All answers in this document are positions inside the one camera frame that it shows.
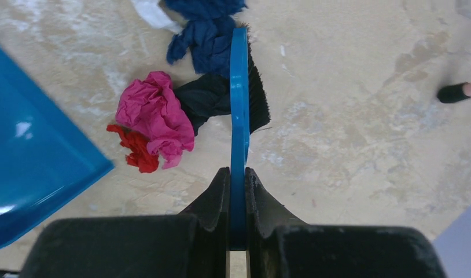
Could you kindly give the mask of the black paper scrap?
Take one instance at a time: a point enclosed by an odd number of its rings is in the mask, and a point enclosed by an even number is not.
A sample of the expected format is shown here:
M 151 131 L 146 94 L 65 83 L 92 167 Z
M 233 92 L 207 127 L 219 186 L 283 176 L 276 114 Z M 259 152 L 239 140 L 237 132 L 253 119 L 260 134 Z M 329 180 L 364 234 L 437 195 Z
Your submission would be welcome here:
M 195 136 L 209 118 L 231 114 L 229 80 L 223 76 L 202 75 L 174 89 L 174 94 L 189 118 Z

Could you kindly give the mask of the dark blue paper scrap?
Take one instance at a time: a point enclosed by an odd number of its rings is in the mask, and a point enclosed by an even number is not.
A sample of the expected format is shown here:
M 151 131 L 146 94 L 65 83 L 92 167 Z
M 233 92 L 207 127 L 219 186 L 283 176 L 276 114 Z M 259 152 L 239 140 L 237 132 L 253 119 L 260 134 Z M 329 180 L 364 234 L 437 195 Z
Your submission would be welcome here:
M 168 45 L 167 63 L 175 64 L 189 51 L 195 73 L 228 78 L 233 30 L 237 27 L 233 15 L 246 8 L 245 1 L 174 0 L 165 1 L 165 5 L 187 20 Z

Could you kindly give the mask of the red paper scrap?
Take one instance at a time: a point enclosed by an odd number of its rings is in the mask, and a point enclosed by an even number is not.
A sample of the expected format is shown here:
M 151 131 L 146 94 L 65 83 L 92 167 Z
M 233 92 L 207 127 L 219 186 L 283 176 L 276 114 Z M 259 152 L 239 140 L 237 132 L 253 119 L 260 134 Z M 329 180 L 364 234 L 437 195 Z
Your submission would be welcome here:
M 140 173 L 153 173 L 158 169 L 159 156 L 148 152 L 148 140 L 144 135 L 117 124 L 107 125 L 106 130 L 117 133 L 120 145 L 130 150 L 125 158 L 128 165 L 137 167 Z

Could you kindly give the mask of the pink music stand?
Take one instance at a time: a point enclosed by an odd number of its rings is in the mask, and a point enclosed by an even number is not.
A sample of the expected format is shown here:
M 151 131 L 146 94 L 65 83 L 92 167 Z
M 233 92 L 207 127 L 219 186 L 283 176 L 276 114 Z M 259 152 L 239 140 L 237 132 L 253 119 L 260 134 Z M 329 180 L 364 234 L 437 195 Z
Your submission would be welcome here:
M 453 104 L 471 98 L 471 82 L 459 83 L 442 87 L 436 95 L 444 104 Z

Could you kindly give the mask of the pink paper scrap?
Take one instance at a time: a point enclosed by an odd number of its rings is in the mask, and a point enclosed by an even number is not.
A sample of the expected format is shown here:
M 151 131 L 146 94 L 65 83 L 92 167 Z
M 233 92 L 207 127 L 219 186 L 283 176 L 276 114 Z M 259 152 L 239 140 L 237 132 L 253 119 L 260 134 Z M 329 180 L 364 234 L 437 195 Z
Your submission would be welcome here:
M 146 137 L 147 153 L 160 155 L 163 169 L 176 167 L 183 152 L 194 149 L 193 126 L 163 71 L 134 79 L 120 96 L 115 120 Z

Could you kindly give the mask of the white paper scrap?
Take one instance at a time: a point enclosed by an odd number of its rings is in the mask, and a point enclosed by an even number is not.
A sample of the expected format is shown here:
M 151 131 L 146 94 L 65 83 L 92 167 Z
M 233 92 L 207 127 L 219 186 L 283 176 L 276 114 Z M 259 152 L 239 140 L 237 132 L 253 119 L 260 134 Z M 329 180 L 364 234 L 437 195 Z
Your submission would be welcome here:
M 173 21 L 159 6 L 159 0 L 131 0 L 131 3 L 141 19 L 154 29 L 169 30 L 174 34 L 182 31 L 182 27 Z

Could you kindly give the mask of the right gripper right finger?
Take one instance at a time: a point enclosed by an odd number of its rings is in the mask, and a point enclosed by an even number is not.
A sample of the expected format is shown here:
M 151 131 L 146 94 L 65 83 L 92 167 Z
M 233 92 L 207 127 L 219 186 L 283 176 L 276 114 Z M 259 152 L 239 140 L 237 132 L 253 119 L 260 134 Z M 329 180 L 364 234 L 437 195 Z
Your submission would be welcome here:
M 446 277 L 431 242 L 403 226 L 308 224 L 245 171 L 248 277 Z

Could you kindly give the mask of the blue dustpan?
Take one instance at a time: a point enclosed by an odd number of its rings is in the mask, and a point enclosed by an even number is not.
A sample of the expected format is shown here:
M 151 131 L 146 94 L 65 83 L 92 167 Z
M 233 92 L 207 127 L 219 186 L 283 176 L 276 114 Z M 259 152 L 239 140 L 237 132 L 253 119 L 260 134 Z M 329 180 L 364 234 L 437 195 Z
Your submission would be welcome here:
M 0 249 L 112 169 L 113 163 L 0 48 Z

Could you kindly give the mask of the blue hand brush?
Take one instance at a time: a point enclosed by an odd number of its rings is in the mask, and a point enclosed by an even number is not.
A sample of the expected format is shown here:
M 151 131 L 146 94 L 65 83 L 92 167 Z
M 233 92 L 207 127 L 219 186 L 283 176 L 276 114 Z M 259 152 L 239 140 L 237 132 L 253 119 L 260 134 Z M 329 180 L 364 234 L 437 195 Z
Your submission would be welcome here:
M 245 168 L 250 135 L 270 123 L 270 109 L 260 72 L 251 55 L 249 27 L 235 28 L 230 53 L 231 161 L 230 229 L 231 251 L 246 249 Z

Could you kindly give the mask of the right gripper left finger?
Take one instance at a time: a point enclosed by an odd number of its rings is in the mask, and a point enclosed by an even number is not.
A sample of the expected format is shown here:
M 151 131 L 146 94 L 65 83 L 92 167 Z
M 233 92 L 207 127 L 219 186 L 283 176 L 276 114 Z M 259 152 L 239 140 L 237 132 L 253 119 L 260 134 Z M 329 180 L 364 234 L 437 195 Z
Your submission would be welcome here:
M 20 277 L 229 277 L 230 172 L 171 215 L 69 218 L 52 222 Z

